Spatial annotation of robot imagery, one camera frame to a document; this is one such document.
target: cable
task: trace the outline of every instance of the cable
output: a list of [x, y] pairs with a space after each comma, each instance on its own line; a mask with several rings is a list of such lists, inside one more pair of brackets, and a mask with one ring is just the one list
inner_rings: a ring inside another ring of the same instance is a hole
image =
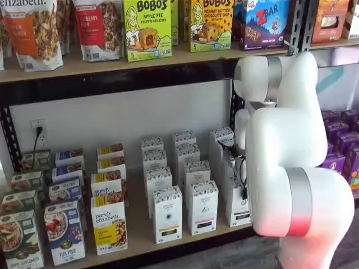
[[34, 143], [34, 151], [33, 151], [33, 165], [31, 167], [32, 170], [34, 170], [34, 165], [35, 165], [35, 150], [36, 150], [36, 144], [38, 143], [38, 139], [40, 134], [43, 132], [43, 128], [41, 126], [36, 127], [36, 138], [35, 138], [35, 143]]

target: green box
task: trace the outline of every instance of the green box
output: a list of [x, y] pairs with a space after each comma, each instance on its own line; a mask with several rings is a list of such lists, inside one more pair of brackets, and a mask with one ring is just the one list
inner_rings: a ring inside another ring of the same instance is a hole
[[129, 62], [172, 56], [170, 0], [123, 0]]

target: red label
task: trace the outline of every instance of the red label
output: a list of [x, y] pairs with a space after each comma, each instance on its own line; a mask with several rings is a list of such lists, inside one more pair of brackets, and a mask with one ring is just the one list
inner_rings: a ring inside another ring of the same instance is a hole
[[96, 5], [76, 7], [76, 21], [80, 44], [85, 46], [104, 45], [102, 9]]

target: electrical outlet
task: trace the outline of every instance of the electrical outlet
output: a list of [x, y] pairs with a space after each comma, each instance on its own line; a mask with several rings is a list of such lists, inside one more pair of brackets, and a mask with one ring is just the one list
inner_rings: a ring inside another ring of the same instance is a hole
[[43, 131], [41, 132], [37, 144], [36, 149], [44, 149], [46, 147], [46, 138], [47, 138], [47, 130], [45, 125], [45, 119], [34, 119], [30, 121], [31, 129], [33, 130], [34, 139], [36, 139], [36, 128], [41, 126]]

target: orange label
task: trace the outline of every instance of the orange label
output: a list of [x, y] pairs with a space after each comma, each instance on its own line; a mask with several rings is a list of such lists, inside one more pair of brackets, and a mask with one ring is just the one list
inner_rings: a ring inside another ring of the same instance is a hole
[[16, 12], [7, 13], [4, 19], [15, 51], [20, 55], [37, 55], [33, 17], [24, 12]]

